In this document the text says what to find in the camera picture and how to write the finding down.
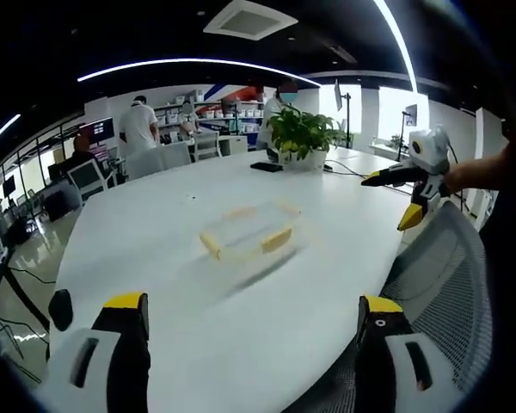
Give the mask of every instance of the white chair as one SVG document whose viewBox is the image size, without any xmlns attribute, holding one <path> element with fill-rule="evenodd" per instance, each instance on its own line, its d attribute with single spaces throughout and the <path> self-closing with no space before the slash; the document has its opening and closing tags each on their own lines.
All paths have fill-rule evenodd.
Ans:
<svg viewBox="0 0 516 413">
<path fill-rule="evenodd" d="M 208 159 L 209 157 L 222 156 L 219 149 L 218 135 L 218 132 L 195 133 L 193 135 L 195 139 L 195 151 L 193 154 L 195 162 Z"/>
<path fill-rule="evenodd" d="M 178 166 L 189 165 L 191 157 L 185 142 L 174 142 L 159 147 L 163 170 L 170 170 Z"/>
<path fill-rule="evenodd" d="M 161 149 L 162 148 L 157 147 L 128 156 L 126 158 L 128 180 L 133 181 L 162 171 L 163 160 L 161 159 Z"/>
<path fill-rule="evenodd" d="M 111 176 L 114 177 L 113 172 L 107 177 L 102 176 L 94 159 L 67 171 L 67 175 L 78 190 L 81 205 L 93 194 L 107 191 L 107 181 Z"/>
</svg>

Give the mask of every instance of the black ceiling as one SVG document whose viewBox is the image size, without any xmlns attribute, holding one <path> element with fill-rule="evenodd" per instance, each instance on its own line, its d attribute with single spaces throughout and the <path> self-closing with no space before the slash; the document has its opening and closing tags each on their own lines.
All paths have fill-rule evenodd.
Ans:
<svg viewBox="0 0 516 413">
<path fill-rule="evenodd" d="M 54 6 L 5 4 L 0 10 L 0 114 L 38 114 L 45 127 L 83 102 L 137 89 L 184 83 L 275 85 L 279 77 L 225 65 L 154 65 L 77 83 L 77 78 L 115 65 L 147 59 L 214 58 L 271 66 L 298 74 L 332 70 L 406 73 L 396 42 L 373 0 L 256 0 L 299 24 L 253 42 L 204 34 L 203 27 L 229 0 L 161 3 L 56 2 Z M 450 14 L 420 0 L 387 0 L 402 30 L 417 77 L 451 87 L 451 102 L 486 106 L 506 115 L 501 88 L 471 40 Z M 495 50 L 507 70 L 514 55 L 508 39 L 516 28 L 513 1 L 462 1 L 466 27 Z M 345 56 L 357 63 L 350 63 Z M 27 132 L 18 127 L 18 133 Z"/>
</svg>

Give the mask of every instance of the man in white shirt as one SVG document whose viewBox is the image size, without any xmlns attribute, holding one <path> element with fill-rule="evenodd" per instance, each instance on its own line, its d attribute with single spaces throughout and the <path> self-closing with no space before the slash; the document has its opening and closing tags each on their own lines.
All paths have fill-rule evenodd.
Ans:
<svg viewBox="0 0 516 413">
<path fill-rule="evenodd" d="M 275 92 L 275 97 L 267 101 L 266 107 L 264 107 L 264 119 L 261 122 L 258 138 L 256 139 L 256 150 L 274 149 L 272 142 L 273 128 L 267 124 L 269 118 L 279 114 L 287 105 L 291 105 L 297 95 L 298 86 L 293 81 L 289 81 L 281 84 Z"/>
<path fill-rule="evenodd" d="M 128 111 L 120 118 L 119 154 L 129 157 L 157 147 L 159 139 L 155 111 L 146 105 L 145 96 L 136 96 Z"/>
</svg>

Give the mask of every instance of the window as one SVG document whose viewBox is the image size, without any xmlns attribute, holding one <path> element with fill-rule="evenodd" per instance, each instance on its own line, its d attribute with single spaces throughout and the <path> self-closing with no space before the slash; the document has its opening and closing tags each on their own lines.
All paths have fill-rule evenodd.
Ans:
<svg viewBox="0 0 516 413">
<path fill-rule="evenodd" d="M 393 135 L 402 133 L 402 112 L 407 106 L 417 104 L 417 126 L 403 128 L 403 142 L 409 143 L 409 132 L 428 129 L 430 112 L 428 96 L 415 94 L 408 90 L 380 88 L 378 92 L 378 138 L 390 140 Z"/>
<path fill-rule="evenodd" d="M 358 84 L 341 84 L 341 93 L 349 93 L 350 99 L 350 132 L 361 133 L 361 86 Z M 319 113 L 339 122 L 347 118 L 346 99 L 342 99 L 342 109 L 336 110 L 335 86 L 324 84 L 319 89 Z"/>
</svg>

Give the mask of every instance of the gray mesh chair back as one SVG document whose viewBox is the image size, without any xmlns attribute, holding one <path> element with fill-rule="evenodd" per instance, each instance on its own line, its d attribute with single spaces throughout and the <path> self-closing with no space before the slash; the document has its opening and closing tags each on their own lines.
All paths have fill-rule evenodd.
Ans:
<svg viewBox="0 0 516 413">
<path fill-rule="evenodd" d="M 221 157 L 218 132 L 196 133 L 193 137 L 195 139 L 195 162 L 210 157 Z"/>
<path fill-rule="evenodd" d="M 84 203 L 93 194 L 98 194 L 108 188 L 93 159 L 69 170 L 67 175 L 77 187 L 81 203 Z"/>
<path fill-rule="evenodd" d="M 453 366 L 457 388 L 470 391 L 491 355 L 491 307 L 482 241 L 451 202 L 396 258 L 382 295 L 435 342 Z"/>
<path fill-rule="evenodd" d="M 189 149 L 185 142 L 174 142 L 173 144 L 162 146 L 159 152 L 165 170 L 191 163 Z"/>
<path fill-rule="evenodd" d="M 163 161 L 160 154 L 161 148 L 153 148 L 147 151 L 134 153 L 126 158 L 126 173 L 128 179 L 143 178 L 163 170 Z"/>
</svg>

